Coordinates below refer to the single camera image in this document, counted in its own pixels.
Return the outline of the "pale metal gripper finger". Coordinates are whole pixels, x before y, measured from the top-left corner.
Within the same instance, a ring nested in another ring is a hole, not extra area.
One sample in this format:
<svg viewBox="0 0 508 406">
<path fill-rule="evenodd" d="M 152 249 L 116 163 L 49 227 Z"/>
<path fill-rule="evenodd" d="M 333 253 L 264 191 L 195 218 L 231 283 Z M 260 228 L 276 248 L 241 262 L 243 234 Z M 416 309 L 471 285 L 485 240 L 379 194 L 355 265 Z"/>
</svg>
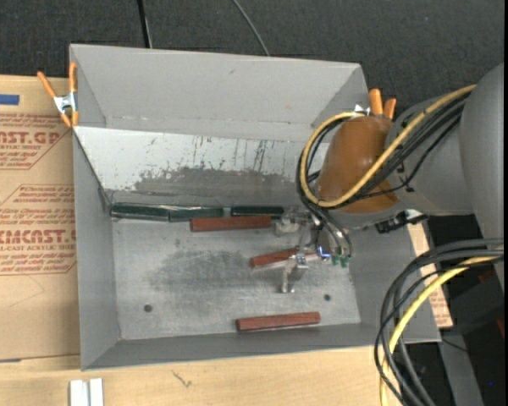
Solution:
<svg viewBox="0 0 508 406">
<path fill-rule="evenodd" d="M 284 264 L 280 292 L 283 294 L 293 293 L 295 284 L 301 280 L 307 271 L 308 264 L 305 255 L 291 256 Z"/>
<path fill-rule="evenodd" d="M 284 236 L 286 234 L 296 233 L 300 229 L 300 223 L 292 213 L 284 214 L 273 220 L 274 234 Z"/>
</svg>

